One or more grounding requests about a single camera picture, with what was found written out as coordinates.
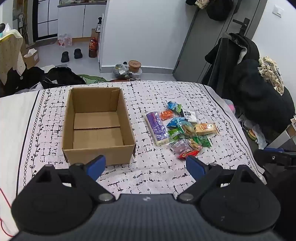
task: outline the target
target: beige ruffled fabric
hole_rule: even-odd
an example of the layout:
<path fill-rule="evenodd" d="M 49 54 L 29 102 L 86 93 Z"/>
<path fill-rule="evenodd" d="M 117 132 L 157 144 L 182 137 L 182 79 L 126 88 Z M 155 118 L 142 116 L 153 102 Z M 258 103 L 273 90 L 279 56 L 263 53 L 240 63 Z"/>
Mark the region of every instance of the beige ruffled fabric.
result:
<path fill-rule="evenodd" d="M 197 0 L 195 5 L 200 9 L 204 9 L 209 4 L 209 2 L 210 0 Z"/>
<path fill-rule="evenodd" d="M 15 29 L 9 30 L 7 35 L 0 38 L 0 79 L 4 85 L 11 68 L 19 75 L 25 71 L 26 66 L 20 53 L 22 42 L 22 36 Z"/>
<path fill-rule="evenodd" d="M 259 59 L 259 73 L 266 82 L 272 84 L 274 89 L 280 94 L 284 93 L 284 82 L 276 62 L 268 56 Z"/>

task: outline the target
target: black slipper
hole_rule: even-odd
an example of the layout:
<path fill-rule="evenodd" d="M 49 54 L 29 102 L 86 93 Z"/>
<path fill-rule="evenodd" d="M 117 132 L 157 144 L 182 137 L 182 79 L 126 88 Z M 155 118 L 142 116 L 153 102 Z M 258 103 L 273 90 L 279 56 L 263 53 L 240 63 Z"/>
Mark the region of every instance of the black slipper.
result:
<path fill-rule="evenodd" d="M 82 58 L 81 49 L 74 50 L 74 58 Z"/>
<path fill-rule="evenodd" d="M 68 51 L 65 51 L 62 53 L 62 59 L 61 59 L 61 62 L 62 63 L 65 63 L 65 62 L 69 62 L 69 52 Z"/>

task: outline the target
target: light switch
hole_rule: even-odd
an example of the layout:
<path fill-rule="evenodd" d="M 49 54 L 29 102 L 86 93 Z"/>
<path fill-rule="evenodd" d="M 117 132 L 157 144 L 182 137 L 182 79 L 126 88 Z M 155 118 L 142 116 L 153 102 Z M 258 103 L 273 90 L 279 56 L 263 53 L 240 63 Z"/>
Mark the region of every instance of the light switch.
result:
<path fill-rule="evenodd" d="M 284 10 L 282 8 L 280 8 L 278 5 L 275 5 L 274 9 L 272 11 L 273 14 L 277 15 L 280 18 L 282 16 L 283 12 L 284 12 Z"/>

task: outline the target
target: gray tile floor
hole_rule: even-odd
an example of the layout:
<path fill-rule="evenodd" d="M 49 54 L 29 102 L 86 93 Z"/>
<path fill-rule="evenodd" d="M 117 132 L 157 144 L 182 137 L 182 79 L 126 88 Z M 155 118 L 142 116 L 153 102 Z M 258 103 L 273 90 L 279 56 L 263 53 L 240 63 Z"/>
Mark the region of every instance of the gray tile floor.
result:
<path fill-rule="evenodd" d="M 74 59 L 74 50 L 80 48 L 83 57 L 80 59 Z M 60 65 L 62 53 L 64 51 L 69 52 L 70 61 L 66 64 L 75 74 L 87 74 L 90 76 L 100 76 L 106 80 L 116 79 L 112 73 L 100 73 L 99 64 L 97 58 L 89 57 L 89 43 L 78 42 L 74 43 L 71 47 L 61 47 L 57 43 L 40 46 L 36 48 L 39 53 L 39 62 L 36 64 L 38 67 L 44 67 L 46 65 Z M 160 80 L 160 81 L 175 81 L 175 78 L 171 74 L 154 74 L 143 73 L 141 80 Z"/>

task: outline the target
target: white bedsheet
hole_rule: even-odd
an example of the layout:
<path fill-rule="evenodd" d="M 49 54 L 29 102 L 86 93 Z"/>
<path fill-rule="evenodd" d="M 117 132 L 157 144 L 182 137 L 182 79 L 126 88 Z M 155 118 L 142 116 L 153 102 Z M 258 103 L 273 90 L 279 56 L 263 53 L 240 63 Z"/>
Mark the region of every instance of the white bedsheet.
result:
<path fill-rule="evenodd" d="M 140 112 L 164 110 L 170 100 L 196 109 L 199 119 L 214 122 L 220 135 L 209 135 L 212 148 L 204 148 L 199 159 L 225 169 L 248 165 L 259 177 L 242 129 L 228 105 L 209 87 L 186 82 L 136 81 L 99 83 L 88 86 L 123 89 L 137 141 L 136 157 L 130 164 L 107 167 L 97 180 L 116 197 L 120 193 L 178 193 L 194 183 L 185 162 L 164 147 L 154 145 Z M 12 203 L 32 176 L 47 163 L 67 168 L 61 150 L 65 105 L 69 89 L 53 88 L 0 99 L 0 187 Z M 0 195 L 0 218 L 6 231 L 17 233 L 10 209 Z M 0 230 L 0 240 L 8 240 Z"/>

